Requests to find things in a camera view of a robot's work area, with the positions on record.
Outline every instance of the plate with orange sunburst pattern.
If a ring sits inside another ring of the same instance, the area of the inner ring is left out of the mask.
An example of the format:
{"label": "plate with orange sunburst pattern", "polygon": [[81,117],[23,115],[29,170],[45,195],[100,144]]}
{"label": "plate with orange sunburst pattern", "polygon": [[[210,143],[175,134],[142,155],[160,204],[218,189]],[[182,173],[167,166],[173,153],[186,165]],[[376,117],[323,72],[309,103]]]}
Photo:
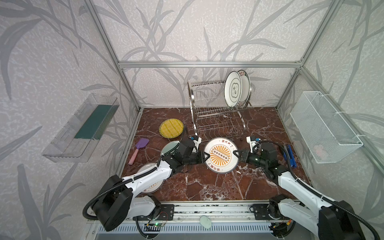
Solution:
{"label": "plate with orange sunburst pattern", "polygon": [[[155,162],[148,163],[148,164],[142,166],[137,172],[141,172],[141,171],[147,170],[149,168],[152,168],[153,166],[156,166]],[[158,181],[157,183],[154,183],[151,186],[149,186],[148,188],[144,189],[144,191],[142,191],[141,193],[143,193],[143,194],[153,193],[157,189],[159,189],[163,185],[163,183],[164,183],[164,180]]]}
{"label": "plate with orange sunburst pattern", "polygon": [[205,164],[216,173],[231,172],[238,163],[238,158],[233,154],[235,150],[237,147],[231,140],[223,137],[214,138],[205,146],[204,151],[210,155]]}

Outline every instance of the spatula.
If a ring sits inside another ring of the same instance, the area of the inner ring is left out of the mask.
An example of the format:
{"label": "spatula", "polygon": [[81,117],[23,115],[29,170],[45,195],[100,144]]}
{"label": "spatula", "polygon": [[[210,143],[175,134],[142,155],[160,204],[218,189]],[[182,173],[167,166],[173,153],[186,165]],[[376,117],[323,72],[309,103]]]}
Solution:
{"label": "spatula", "polygon": [[149,139],[146,139],[146,138],[141,138],[137,144],[136,144],[136,150],[135,152],[133,153],[131,159],[129,160],[128,162],[128,165],[132,165],[133,162],[135,161],[135,158],[137,156],[137,153],[139,152],[139,149],[142,148],[142,147],[145,147],[149,142]]}

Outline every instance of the marble surface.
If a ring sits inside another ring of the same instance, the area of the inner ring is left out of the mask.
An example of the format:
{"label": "marble surface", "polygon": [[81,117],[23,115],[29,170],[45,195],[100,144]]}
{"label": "marble surface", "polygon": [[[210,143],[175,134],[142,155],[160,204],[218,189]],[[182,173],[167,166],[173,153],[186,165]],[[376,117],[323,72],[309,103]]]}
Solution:
{"label": "marble surface", "polygon": [[[192,119],[189,108],[146,108],[141,117],[134,144],[128,159],[134,152],[135,144],[140,138],[149,138],[148,145],[140,149],[132,166],[128,161],[122,176],[136,173],[146,163],[156,162],[161,149],[170,141],[159,134],[160,124],[168,118],[180,119],[187,125],[189,134],[193,135]],[[249,148],[246,136],[256,136],[265,140],[272,140],[281,144],[291,144],[275,108],[253,108],[243,112],[243,119],[247,130],[243,136],[231,140],[238,149]],[[204,149],[206,142],[200,145]],[[297,168],[295,174],[308,182],[300,161],[296,157]],[[186,166],[183,172],[177,173],[165,180],[159,190],[153,195],[159,201],[194,201],[194,200],[266,200],[284,193],[294,198],[284,189],[269,181],[260,168],[246,163],[239,163],[230,173],[217,174],[207,168],[205,164]]]}

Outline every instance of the yellow woven plate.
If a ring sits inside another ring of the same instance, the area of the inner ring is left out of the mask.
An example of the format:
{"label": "yellow woven plate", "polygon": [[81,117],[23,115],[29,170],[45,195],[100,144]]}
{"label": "yellow woven plate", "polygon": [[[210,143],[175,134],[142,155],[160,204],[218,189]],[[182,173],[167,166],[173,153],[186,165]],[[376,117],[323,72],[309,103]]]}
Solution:
{"label": "yellow woven plate", "polygon": [[159,132],[160,135],[165,138],[175,138],[183,132],[183,129],[184,126],[180,120],[171,118],[162,122],[159,128]]}

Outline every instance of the wall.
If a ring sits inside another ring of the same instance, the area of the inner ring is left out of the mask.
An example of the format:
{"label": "wall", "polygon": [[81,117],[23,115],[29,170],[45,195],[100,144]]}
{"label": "wall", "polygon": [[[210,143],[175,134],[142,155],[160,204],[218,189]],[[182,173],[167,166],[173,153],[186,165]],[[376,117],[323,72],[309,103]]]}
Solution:
{"label": "wall", "polygon": [[[0,239],[79,239],[136,112],[81,1],[2,1],[0,15]],[[92,157],[43,157],[90,93],[120,103]]]}
{"label": "wall", "polygon": [[[383,153],[384,1],[344,1],[306,68]],[[367,156],[356,150],[333,164],[317,164],[289,115],[303,91],[299,76],[279,109],[311,179],[324,194],[349,202],[357,214],[384,235],[384,178]]]}
{"label": "wall", "polygon": [[[330,2],[94,0],[120,61],[297,61]],[[136,68],[126,69],[126,76],[143,106],[189,106],[188,80],[225,80],[229,73],[191,71]],[[293,72],[249,71],[258,96],[251,98],[254,106],[275,106]]]}

